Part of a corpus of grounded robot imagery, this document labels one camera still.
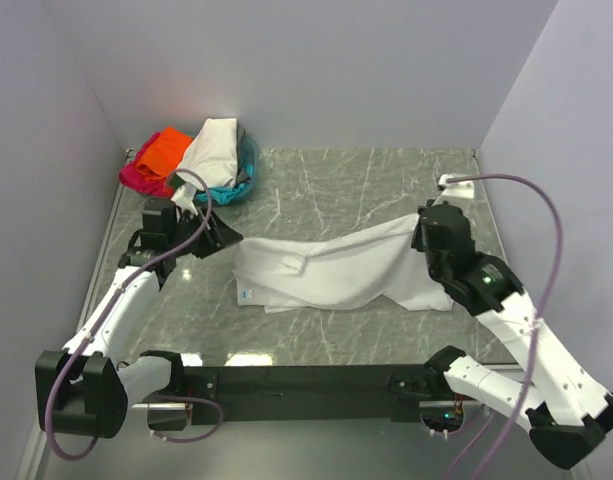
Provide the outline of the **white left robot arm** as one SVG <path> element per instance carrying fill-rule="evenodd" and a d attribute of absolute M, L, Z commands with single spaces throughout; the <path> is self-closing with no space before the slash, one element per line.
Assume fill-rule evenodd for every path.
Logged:
<path fill-rule="evenodd" d="M 180 354 L 148 350 L 124 368 L 117 366 L 120 355 L 134 323 L 159 295 L 178 258 L 204 259 L 242 239 L 209 208 L 191 214 L 170 200 L 147 201 L 142 225 L 94 312 L 60 350 L 43 352 L 35 364 L 42 430 L 49 436 L 110 439 L 133 405 L 152 395 L 172 402 L 186 394 Z"/>

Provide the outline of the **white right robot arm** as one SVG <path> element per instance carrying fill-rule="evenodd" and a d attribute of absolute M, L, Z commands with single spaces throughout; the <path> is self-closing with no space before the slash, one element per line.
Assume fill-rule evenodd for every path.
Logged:
<path fill-rule="evenodd" d="M 524 429 L 539 453 L 570 470 L 613 430 L 613 393 L 574 359 L 552 332 L 520 280 L 498 257 L 480 252 L 463 210 L 432 201 L 418 210 L 412 246 L 431 279 L 486 327 L 532 375 L 524 387 L 447 346 L 425 364 L 425 387 L 446 399 L 476 399 Z"/>

